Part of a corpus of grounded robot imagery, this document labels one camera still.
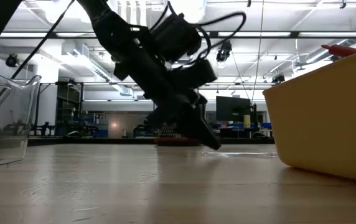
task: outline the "computer monitor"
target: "computer monitor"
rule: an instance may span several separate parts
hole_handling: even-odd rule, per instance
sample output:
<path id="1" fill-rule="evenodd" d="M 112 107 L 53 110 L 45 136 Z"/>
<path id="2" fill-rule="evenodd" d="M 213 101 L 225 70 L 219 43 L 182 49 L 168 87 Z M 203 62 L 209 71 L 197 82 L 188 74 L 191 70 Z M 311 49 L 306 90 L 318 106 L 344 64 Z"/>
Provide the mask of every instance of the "computer monitor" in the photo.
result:
<path id="1" fill-rule="evenodd" d="M 251 115 L 251 100 L 217 96 L 217 121 L 241 121 L 244 115 Z"/>

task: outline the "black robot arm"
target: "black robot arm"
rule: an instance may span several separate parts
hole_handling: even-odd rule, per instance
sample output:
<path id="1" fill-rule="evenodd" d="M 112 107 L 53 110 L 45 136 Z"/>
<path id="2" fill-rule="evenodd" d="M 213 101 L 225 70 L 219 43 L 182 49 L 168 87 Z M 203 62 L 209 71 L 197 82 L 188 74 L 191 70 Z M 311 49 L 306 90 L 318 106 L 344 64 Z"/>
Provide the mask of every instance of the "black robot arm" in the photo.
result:
<path id="1" fill-rule="evenodd" d="M 196 91 L 216 79 L 210 63 L 200 59 L 178 70 L 164 65 L 200 48 L 197 30 L 183 15 L 171 15 L 150 32 L 125 22 L 104 0 L 77 1 L 89 15 L 100 44 L 116 62 L 115 75 L 120 80 L 129 75 L 157 105 L 148 116 L 149 124 L 161 128 L 165 122 L 175 122 L 179 134 L 218 149 L 219 140 L 205 121 L 207 100 Z"/>

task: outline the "yellow container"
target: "yellow container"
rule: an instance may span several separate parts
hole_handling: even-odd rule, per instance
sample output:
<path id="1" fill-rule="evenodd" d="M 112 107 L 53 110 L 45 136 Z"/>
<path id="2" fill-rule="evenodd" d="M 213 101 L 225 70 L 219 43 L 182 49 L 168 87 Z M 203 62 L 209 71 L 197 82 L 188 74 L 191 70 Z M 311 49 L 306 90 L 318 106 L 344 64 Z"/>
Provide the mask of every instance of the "yellow container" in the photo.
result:
<path id="1" fill-rule="evenodd" d="M 263 94 L 285 164 L 356 179 L 356 54 Z"/>

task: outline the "transparent container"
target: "transparent container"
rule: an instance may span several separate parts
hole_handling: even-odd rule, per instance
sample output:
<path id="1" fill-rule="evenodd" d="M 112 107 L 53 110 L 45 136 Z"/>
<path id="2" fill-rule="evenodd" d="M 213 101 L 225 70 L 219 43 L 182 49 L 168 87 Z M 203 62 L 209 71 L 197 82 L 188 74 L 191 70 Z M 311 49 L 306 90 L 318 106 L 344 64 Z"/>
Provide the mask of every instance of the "transparent container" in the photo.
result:
<path id="1" fill-rule="evenodd" d="M 24 158 L 40 79 L 21 85 L 0 76 L 0 165 Z"/>

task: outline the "red handle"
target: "red handle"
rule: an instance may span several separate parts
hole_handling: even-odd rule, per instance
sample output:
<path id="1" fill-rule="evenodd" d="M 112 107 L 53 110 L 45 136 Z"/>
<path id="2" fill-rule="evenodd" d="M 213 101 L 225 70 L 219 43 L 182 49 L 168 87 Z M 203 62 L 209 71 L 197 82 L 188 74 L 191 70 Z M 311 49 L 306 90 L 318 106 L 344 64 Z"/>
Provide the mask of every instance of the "red handle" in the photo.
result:
<path id="1" fill-rule="evenodd" d="M 356 53 L 356 49 L 352 47 L 344 47 L 341 45 L 334 44 L 332 46 L 322 45 L 324 49 L 329 50 L 332 55 L 337 55 L 340 57 L 347 57 Z"/>

